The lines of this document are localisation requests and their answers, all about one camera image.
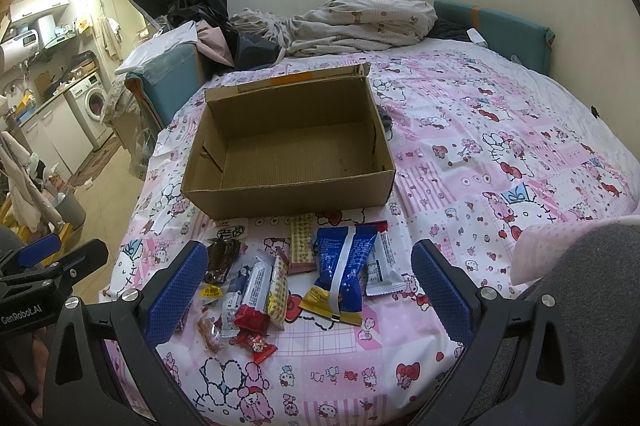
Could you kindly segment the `clear brown snack packet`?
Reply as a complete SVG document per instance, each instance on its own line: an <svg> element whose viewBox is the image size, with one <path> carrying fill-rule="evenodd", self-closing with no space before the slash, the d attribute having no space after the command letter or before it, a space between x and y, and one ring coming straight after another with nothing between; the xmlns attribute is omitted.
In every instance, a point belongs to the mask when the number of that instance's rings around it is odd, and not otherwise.
<svg viewBox="0 0 640 426"><path fill-rule="evenodd" d="M221 337L221 320L213 313L205 312L196 322L196 327L204 340L205 347L212 353L219 354L224 349L224 339Z"/></svg>

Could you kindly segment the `white rice cake packet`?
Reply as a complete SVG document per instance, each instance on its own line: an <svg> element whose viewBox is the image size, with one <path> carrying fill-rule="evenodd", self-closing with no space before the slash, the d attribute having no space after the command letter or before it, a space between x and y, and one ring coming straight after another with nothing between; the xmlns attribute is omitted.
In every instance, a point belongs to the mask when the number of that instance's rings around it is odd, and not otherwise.
<svg viewBox="0 0 640 426"><path fill-rule="evenodd" d="M231 280L227 294L224 295L220 313L220 336L222 338L231 338L239 333L239 328L234 324L234 320L242 303L249 278L250 267L242 265L238 274Z"/></svg>

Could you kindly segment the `white clear snack packet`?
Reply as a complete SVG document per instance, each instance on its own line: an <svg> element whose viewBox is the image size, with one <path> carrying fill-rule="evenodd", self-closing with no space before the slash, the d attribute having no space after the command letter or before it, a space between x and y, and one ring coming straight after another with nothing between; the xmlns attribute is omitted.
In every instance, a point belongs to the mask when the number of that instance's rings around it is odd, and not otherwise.
<svg viewBox="0 0 640 426"><path fill-rule="evenodd" d="M396 259L387 231L378 231L367 260L366 295L386 296L399 293L405 280L396 268Z"/></svg>

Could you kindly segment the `dark braised snack packet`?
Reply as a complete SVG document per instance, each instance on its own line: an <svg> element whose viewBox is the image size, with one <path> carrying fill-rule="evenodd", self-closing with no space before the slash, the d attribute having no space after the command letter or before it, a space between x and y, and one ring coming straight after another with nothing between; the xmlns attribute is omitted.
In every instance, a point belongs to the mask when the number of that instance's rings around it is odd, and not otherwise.
<svg viewBox="0 0 640 426"><path fill-rule="evenodd" d="M235 218L215 222L213 235L207 245L207 267L203 282L221 286L246 250L248 219Z"/></svg>

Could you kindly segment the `red white snack bar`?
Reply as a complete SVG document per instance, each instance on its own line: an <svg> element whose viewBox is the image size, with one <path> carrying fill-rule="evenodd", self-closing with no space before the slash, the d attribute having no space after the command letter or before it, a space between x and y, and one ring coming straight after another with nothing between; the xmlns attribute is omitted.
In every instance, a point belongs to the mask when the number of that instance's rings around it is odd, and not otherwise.
<svg viewBox="0 0 640 426"><path fill-rule="evenodd" d="M241 330L266 334L270 322L267 312L274 258L266 253L255 257L241 305L235 313L234 325Z"/></svg>

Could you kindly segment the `small red candy packet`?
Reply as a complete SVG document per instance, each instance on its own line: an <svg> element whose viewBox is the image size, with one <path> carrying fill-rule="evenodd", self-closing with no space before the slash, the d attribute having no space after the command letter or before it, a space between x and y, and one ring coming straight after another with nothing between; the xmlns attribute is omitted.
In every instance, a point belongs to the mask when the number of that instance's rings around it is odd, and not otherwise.
<svg viewBox="0 0 640 426"><path fill-rule="evenodd" d="M247 350L257 365L261 365L278 350L277 346L267 342L262 334L247 330L239 331L235 336L235 343Z"/></svg>

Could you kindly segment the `blue yellow snack bag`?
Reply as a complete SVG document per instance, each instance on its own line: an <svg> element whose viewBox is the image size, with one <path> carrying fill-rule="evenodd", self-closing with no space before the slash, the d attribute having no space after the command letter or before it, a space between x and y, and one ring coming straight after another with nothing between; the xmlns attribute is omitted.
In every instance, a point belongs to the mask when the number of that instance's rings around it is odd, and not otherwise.
<svg viewBox="0 0 640 426"><path fill-rule="evenodd" d="M299 308L333 322L362 323L360 273L373 249L375 224L322 227L317 232L318 277Z"/></svg>

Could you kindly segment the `yellow patterned snack stick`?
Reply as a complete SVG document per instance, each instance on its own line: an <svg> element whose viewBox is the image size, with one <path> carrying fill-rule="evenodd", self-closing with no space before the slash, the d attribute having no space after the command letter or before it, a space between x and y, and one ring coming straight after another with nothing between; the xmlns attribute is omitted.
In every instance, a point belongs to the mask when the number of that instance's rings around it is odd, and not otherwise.
<svg viewBox="0 0 640 426"><path fill-rule="evenodd" d="M288 261L282 256L277 256L273 261L267 314L270 322L280 330L284 328L286 310L288 310Z"/></svg>

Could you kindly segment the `beige patterned snack bar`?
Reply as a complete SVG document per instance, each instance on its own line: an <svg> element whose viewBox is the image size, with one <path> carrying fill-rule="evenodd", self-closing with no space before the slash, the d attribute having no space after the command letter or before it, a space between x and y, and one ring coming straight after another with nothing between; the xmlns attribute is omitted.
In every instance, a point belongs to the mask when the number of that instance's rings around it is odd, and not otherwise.
<svg viewBox="0 0 640 426"><path fill-rule="evenodd" d="M314 216L311 213L305 213L290 221L290 274L314 272L317 269L312 248L312 219Z"/></svg>

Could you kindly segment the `grey trash bin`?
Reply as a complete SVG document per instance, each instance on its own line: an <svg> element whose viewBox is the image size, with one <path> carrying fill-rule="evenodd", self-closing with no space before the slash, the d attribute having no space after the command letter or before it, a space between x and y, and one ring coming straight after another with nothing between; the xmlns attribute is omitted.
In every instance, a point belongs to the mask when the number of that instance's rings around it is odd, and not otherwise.
<svg viewBox="0 0 640 426"><path fill-rule="evenodd" d="M53 206L63 221L69 223L74 230L80 229L84 225L86 221L85 209L72 191L57 193Z"/></svg>

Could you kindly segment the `white washing machine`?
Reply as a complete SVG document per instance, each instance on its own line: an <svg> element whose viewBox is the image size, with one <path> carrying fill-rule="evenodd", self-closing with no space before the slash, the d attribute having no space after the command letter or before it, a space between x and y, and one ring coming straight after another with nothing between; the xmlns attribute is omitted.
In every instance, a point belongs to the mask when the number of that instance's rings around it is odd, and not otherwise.
<svg viewBox="0 0 640 426"><path fill-rule="evenodd" d="M99 74L93 72L78 79L64 92L64 97L93 149L97 151L113 134L113 130L102 121L106 92Z"/></svg>

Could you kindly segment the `brown cardboard box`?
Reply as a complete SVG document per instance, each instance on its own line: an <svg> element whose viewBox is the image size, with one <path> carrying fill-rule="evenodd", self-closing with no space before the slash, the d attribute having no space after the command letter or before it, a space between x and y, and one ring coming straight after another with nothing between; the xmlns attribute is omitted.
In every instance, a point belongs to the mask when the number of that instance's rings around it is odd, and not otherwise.
<svg viewBox="0 0 640 426"><path fill-rule="evenodd" d="M395 166L367 63L205 92L181 192L214 220L383 206Z"/></svg>

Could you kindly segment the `white water heater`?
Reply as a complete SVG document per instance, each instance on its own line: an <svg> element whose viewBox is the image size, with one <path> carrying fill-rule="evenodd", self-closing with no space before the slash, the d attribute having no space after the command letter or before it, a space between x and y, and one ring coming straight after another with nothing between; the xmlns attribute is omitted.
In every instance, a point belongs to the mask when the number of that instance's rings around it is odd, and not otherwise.
<svg viewBox="0 0 640 426"><path fill-rule="evenodd" d="M39 51L39 34L35 29L23 31L1 45L1 72L17 66L24 60L30 60Z"/></svg>

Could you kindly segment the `teal bed headboard cushion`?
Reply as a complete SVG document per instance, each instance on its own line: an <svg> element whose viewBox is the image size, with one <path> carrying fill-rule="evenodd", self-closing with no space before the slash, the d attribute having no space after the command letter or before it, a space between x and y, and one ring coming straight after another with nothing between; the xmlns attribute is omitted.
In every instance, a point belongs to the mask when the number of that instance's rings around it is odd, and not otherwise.
<svg viewBox="0 0 640 426"><path fill-rule="evenodd" d="M435 0L437 22L433 38L471 40L474 29L486 42L489 50L507 60L549 74L554 32L547 26L529 22L502 11L453 0Z"/></svg>

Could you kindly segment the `crumpled floral blanket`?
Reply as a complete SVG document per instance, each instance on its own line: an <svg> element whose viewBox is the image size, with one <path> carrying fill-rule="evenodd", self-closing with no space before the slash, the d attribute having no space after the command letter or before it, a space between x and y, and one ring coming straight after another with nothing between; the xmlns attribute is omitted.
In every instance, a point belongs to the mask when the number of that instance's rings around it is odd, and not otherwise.
<svg viewBox="0 0 640 426"><path fill-rule="evenodd" d="M231 17L231 25L279 45L288 56L303 57L415 45L436 20L434 6L425 1L327 0L293 17L246 8Z"/></svg>

